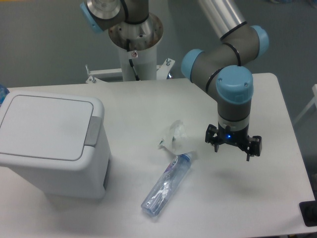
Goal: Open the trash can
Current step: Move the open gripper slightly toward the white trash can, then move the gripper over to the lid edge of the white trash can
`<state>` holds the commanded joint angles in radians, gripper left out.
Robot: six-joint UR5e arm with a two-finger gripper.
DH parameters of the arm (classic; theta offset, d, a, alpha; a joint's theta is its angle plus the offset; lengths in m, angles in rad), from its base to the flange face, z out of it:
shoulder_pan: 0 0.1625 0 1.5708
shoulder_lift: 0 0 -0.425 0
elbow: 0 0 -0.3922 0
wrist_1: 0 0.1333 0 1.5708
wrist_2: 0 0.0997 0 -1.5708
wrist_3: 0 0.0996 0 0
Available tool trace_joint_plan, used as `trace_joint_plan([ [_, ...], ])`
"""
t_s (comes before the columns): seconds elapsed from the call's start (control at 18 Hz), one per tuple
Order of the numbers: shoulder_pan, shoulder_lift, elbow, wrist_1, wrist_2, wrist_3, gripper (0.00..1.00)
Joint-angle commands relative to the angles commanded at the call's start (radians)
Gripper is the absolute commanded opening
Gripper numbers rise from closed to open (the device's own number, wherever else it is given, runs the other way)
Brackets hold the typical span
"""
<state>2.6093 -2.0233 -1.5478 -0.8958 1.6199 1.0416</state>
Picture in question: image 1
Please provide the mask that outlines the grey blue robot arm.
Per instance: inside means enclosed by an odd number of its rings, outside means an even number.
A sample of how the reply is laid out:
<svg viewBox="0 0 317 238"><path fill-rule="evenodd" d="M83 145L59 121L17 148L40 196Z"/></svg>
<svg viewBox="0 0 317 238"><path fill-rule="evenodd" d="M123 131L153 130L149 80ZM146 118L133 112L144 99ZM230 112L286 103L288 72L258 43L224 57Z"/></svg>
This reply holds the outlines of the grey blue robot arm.
<svg viewBox="0 0 317 238"><path fill-rule="evenodd" d="M203 13L221 41L214 51L189 51L181 72L217 102L218 124L209 125L205 141L218 149L238 147L247 157L259 156L262 138L249 136L253 76L245 64L269 47L266 31L247 23L232 0L201 0ZM121 53L123 80L157 79L157 58L150 55L163 34L160 19L146 0L86 0L80 8L92 30L108 31Z"/></svg>

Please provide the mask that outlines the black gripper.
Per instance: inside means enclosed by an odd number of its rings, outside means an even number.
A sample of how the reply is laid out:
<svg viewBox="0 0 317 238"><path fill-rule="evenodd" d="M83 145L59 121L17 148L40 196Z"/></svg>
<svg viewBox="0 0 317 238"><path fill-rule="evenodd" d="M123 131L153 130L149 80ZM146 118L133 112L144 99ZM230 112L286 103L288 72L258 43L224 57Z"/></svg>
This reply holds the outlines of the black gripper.
<svg viewBox="0 0 317 238"><path fill-rule="evenodd" d="M211 144L215 152L218 152L222 144L243 146L243 151L247 154L246 161L249 161L251 157L261 155L262 137L249 137L248 129L249 124L242 121L219 121L218 129L209 124L205 133L205 143Z"/></svg>

